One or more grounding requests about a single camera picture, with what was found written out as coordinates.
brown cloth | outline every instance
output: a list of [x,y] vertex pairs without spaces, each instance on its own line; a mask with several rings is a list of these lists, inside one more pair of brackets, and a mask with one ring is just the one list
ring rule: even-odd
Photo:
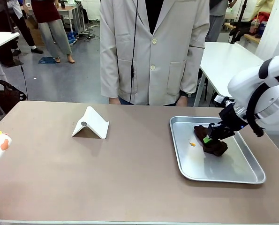
[[53,0],[31,0],[31,3],[38,23],[61,19]]
[[219,140],[212,140],[210,143],[204,143],[204,138],[208,135],[208,128],[200,126],[195,126],[195,134],[197,138],[203,143],[203,150],[206,153],[213,154],[215,156],[222,156],[225,151],[227,151],[228,146],[225,142]]

black pants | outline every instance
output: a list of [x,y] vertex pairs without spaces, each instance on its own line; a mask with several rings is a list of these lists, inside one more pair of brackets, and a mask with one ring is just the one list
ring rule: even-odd
[[30,33],[29,28],[26,25],[24,17],[18,19],[17,15],[15,13],[10,13],[11,19],[13,22],[17,25],[18,29],[22,33],[23,38],[26,40],[29,46],[34,46],[34,40]]
[[[10,32],[8,17],[5,11],[0,12],[0,32]],[[13,42],[7,42],[0,47],[0,62],[4,65],[13,64],[13,56],[11,52]]]

crumpled brown object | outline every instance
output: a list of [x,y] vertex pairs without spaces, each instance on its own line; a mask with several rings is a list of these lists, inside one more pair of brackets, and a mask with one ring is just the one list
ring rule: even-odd
[[219,140],[212,140],[210,143],[204,143],[204,138],[208,135],[208,128],[200,126],[195,126],[195,134],[197,138],[203,143],[203,150],[206,153],[213,154],[215,156],[222,156],[225,151],[227,151],[228,146],[225,142]]

white triangular holder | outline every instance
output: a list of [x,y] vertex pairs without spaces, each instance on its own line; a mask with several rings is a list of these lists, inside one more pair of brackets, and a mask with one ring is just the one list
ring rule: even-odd
[[88,127],[101,139],[106,139],[109,122],[106,122],[91,106],[88,106],[84,116],[77,122],[72,137],[84,127]]

gray pants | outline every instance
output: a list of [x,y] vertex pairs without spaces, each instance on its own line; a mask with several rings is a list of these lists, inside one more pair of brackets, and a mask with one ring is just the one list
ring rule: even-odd
[[222,26],[224,24],[225,16],[215,16],[211,15],[210,16],[210,28],[208,31],[208,34],[206,36],[205,41],[207,42],[216,42],[219,37],[219,33],[222,30]]
[[68,37],[61,20],[42,22],[38,24],[38,27],[47,50],[54,58],[58,58],[59,54],[53,38],[64,55],[72,53]]

